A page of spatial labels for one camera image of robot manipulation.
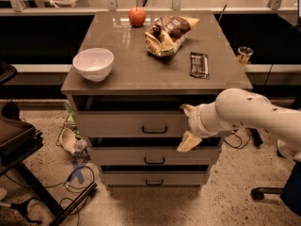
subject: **food package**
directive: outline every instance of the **food package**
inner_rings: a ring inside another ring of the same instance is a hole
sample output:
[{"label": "food package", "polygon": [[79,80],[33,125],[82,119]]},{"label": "food package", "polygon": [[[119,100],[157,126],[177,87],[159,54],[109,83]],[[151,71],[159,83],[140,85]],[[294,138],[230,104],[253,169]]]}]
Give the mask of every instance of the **food package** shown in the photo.
[{"label": "food package", "polygon": [[146,49],[158,57],[174,55],[198,19],[180,16],[163,16],[145,33]]}]

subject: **paper cup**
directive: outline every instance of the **paper cup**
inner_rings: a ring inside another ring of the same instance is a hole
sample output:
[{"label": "paper cup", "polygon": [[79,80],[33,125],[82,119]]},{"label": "paper cup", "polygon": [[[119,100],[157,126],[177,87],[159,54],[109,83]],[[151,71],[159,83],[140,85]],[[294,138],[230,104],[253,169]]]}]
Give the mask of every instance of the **paper cup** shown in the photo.
[{"label": "paper cup", "polygon": [[65,128],[59,137],[59,142],[66,151],[69,151],[71,153],[75,152],[74,145],[76,142],[76,138],[75,138],[75,134],[72,131],[72,129]]},{"label": "paper cup", "polygon": [[237,50],[237,58],[241,66],[244,67],[253,55],[253,50],[249,47],[239,47]]}]

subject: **red apple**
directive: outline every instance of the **red apple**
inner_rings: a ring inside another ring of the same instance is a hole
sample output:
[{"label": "red apple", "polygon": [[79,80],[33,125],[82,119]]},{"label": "red apple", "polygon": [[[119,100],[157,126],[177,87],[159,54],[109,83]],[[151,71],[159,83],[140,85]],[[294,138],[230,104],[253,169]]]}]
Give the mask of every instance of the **red apple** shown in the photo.
[{"label": "red apple", "polygon": [[142,26],[147,14],[143,8],[135,7],[129,11],[130,23],[133,26]]}]

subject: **table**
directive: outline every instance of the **table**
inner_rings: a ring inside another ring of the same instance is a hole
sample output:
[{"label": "table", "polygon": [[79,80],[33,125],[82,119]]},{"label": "table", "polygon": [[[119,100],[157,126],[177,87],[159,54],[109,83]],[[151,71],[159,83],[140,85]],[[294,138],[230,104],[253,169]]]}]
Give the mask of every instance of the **table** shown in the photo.
[{"label": "table", "polygon": [[[159,58],[147,53],[144,33],[164,15],[199,22],[174,56]],[[92,47],[112,51],[113,71],[91,82],[71,67],[61,91],[106,187],[204,185],[225,134],[177,152],[188,129],[180,105],[210,103],[223,89],[252,90],[213,14],[147,11],[144,25],[131,27],[127,12],[97,12],[80,51]],[[190,52],[208,55],[209,79],[190,76]]]}]

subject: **countertop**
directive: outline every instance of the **countertop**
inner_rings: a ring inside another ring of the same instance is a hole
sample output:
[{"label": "countertop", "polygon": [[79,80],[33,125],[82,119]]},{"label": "countertop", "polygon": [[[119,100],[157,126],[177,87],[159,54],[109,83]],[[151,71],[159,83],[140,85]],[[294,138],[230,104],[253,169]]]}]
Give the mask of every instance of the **countertop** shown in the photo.
[{"label": "countertop", "polygon": [[[199,18],[174,56],[156,57],[145,48],[145,32],[160,16]],[[210,11],[148,11],[141,27],[132,27],[128,13],[97,12],[80,51],[102,47],[114,54],[112,72],[102,82],[84,79],[73,67],[62,92],[73,95],[189,94],[228,88],[252,89],[244,69]],[[190,76],[190,52],[207,54],[209,79]]]}]

